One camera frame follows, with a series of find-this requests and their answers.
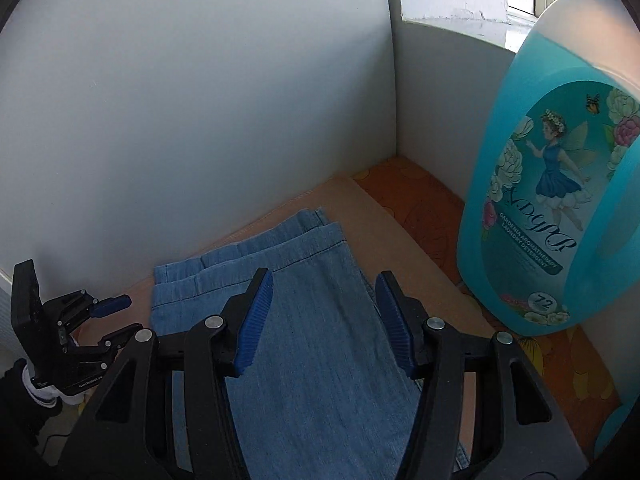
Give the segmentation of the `large teal detergent bottle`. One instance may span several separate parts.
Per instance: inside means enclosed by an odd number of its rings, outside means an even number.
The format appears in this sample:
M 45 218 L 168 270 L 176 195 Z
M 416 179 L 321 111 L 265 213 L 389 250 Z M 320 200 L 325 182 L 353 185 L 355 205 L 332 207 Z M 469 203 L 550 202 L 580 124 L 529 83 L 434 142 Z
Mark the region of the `large teal detergent bottle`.
M 515 333 L 591 318 L 639 279 L 639 0 L 556 0 L 515 55 L 466 196 L 458 266 Z

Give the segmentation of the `blue denim pants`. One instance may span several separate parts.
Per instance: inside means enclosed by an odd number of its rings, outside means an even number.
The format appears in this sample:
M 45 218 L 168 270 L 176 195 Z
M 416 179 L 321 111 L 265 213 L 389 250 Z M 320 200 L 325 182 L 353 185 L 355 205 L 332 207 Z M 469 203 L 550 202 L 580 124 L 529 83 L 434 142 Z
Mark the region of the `blue denim pants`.
M 394 478 L 421 389 L 397 366 L 373 290 L 323 210 L 157 266 L 152 329 L 180 333 L 219 313 L 260 268 L 272 304 L 253 363 L 227 382 L 250 476 Z

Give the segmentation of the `white wardrobe panel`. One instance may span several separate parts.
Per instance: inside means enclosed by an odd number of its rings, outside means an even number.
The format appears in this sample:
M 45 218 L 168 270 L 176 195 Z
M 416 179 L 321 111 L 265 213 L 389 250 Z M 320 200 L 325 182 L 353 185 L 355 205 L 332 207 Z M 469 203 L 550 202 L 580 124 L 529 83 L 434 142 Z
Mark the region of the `white wardrobe panel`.
M 395 148 L 387 0 L 21 0 L 1 276 L 115 295 Z

